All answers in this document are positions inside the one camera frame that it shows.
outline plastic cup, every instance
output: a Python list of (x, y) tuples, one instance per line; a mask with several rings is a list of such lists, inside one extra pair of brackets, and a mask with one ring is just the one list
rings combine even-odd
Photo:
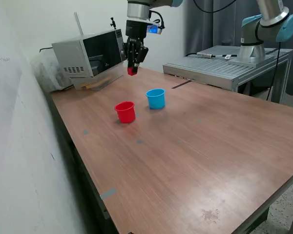
[(121, 123), (131, 123), (136, 119), (134, 107), (135, 103), (132, 101), (124, 101), (115, 106), (119, 121)]
[(150, 109), (162, 109), (165, 107), (165, 90), (152, 89), (146, 92)]

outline tape mark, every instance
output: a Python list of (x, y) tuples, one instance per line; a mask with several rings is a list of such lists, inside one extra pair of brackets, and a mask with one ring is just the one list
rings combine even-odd
[(111, 196), (111, 195), (113, 195), (113, 194), (115, 194), (115, 193), (116, 193), (116, 189), (113, 188), (113, 189), (111, 189), (111, 190), (105, 192), (104, 194), (101, 194), (101, 195), (100, 195), (100, 198), (101, 198), (102, 200), (104, 200), (104, 199), (108, 198), (109, 196)]

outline gray curtain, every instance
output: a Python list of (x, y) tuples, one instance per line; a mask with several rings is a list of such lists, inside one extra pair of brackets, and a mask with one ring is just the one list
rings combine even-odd
[[(217, 10), (232, 0), (196, 0), (207, 11)], [(293, 0), (283, 0), (293, 14)], [(186, 19), (186, 53), (201, 51), (215, 45), (240, 46), (241, 24), (246, 17), (260, 14), (256, 0), (237, 0), (227, 9), (215, 13), (201, 12), (193, 0), (184, 1)], [(293, 49), (293, 37), (282, 48)], [(277, 42), (265, 42), (265, 47), (277, 48)], [(289, 74), (287, 93), (293, 95), (293, 61)]]

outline red cup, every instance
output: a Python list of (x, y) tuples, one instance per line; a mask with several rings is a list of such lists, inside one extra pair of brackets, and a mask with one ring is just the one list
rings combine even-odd
[(132, 101), (124, 101), (115, 106), (119, 121), (121, 123), (131, 123), (136, 119), (134, 107), (135, 103)]

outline wooden board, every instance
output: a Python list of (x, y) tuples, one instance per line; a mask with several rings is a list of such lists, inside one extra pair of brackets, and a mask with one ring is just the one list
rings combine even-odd
[[(119, 233), (230, 234), (293, 176), (293, 108), (140, 69), (53, 99)], [(149, 110), (145, 92), (166, 90)], [(114, 106), (135, 102), (119, 124)]]

